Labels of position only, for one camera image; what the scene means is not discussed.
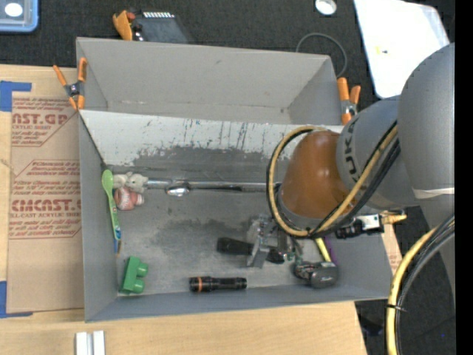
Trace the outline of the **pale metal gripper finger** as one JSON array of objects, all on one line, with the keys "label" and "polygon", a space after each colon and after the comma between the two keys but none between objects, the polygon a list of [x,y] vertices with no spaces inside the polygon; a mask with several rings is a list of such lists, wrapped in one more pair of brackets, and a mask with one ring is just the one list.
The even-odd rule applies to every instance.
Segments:
[{"label": "pale metal gripper finger", "polygon": [[262,268],[269,255],[270,248],[261,242],[255,242],[250,255],[248,256],[246,266],[253,268]]}]

